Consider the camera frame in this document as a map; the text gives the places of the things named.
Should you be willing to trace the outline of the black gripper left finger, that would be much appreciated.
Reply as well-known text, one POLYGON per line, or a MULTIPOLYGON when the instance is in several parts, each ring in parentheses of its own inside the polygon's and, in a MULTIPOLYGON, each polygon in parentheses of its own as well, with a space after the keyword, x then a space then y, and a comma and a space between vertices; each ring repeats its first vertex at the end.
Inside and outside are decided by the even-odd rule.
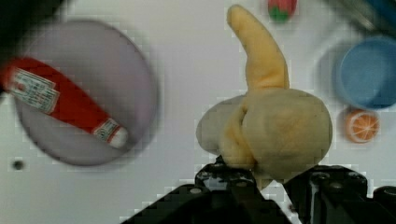
POLYGON ((247 170, 227 166, 222 157, 121 224, 291 224, 266 200, 247 170))

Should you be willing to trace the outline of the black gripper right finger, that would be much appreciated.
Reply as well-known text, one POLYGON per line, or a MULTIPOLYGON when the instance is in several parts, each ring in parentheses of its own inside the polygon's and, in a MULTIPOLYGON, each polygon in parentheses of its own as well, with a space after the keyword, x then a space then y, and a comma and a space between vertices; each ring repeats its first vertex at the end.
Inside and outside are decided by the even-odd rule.
POLYGON ((302 224, 396 224, 395 188, 368 197, 366 177, 340 165, 318 165, 284 188, 302 224))

